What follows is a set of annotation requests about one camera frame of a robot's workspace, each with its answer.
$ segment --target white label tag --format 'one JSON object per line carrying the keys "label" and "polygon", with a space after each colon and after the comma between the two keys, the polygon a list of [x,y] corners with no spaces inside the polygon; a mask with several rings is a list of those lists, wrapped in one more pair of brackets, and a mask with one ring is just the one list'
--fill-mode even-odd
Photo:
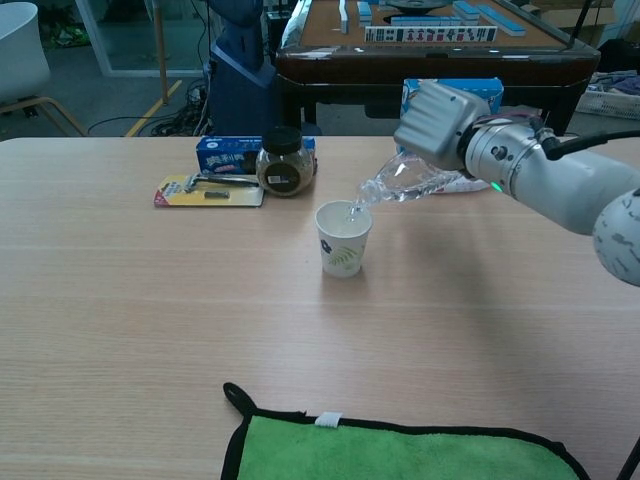
{"label": "white label tag", "polygon": [[324,412],[322,415],[316,418],[316,427],[338,428],[340,417],[342,417],[342,413]]}
{"label": "white label tag", "polygon": [[281,177],[278,175],[269,175],[267,177],[267,183],[270,185],[278,185],[280,183],[289,183],[289,179],[287,177]]}

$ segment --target wooden table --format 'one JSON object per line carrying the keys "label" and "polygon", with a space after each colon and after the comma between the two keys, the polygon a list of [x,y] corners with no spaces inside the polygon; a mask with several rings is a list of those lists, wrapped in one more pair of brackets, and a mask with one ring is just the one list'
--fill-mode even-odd
{"label": "wooden table", "polygon": [[[0,477],[204,480],[244,387],[271,409],[509,426],[613,479],[640,433],[640,290],[486,190],[375,209],[364,270],[313,223],[392,153],[321,138],[313,191],[154,209],[195,139],[0,143]],[[603,147],[637,158],[637,141]]]}
{"label": "wooden table", "polygon": [[[340,32],[338,0],[301,0],[277,53],[285,119],[315,123],[315,103],[365,105],[372,116],[397,118],[405,78],[490,78],[505,86],[505,105],[545,110],[547,125],[564,133],[580,96],[598,66],[600,54],[581,41],[528,14],[507,0],[468,0],[488,4],[526,29],[521,37],[499,31],[495,42],[366,43],[357,2],[347,2],[349,33]],[[399,13],[372,6],[374,26]],[[452,15],[450,6],[433,15]],[[484,19],[480,25],[489,25]]]}

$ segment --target plastic water bottle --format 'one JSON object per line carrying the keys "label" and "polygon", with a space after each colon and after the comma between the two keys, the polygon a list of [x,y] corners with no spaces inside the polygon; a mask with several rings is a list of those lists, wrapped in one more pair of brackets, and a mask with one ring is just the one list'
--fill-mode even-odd
{"label": "plastic water bottle", "polygon": [[389,160],[378,174],[358,187],[353,213],[382,201],[407,202],[436,193],[458,180],[457,171],[440,170],[410,152]]}

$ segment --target white paper cup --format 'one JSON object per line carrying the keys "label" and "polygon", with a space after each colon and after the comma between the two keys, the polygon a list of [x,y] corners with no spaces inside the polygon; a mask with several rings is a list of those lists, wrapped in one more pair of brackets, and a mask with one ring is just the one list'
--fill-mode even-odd
{"label": "white paper cup", "polygon": [[335,277],[352,277],[360,271],[367,236],[373,226],[368,210],[349,221],[353,202],[337,200],[325,203],[316,212],[320,236],[322,268]]}

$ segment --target white chair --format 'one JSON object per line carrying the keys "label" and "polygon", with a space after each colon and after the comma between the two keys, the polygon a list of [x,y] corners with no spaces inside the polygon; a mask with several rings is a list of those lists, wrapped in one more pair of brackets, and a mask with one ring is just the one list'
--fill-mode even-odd
{"label": "white chair", "polygon": [[87,130],[57,101],[37,94],[51,77],[38,30],[38,7],[15,2],[0,5],[0,114],[34,107],[65,135],[64,127],[51,115],[50,105],[83,137]]}

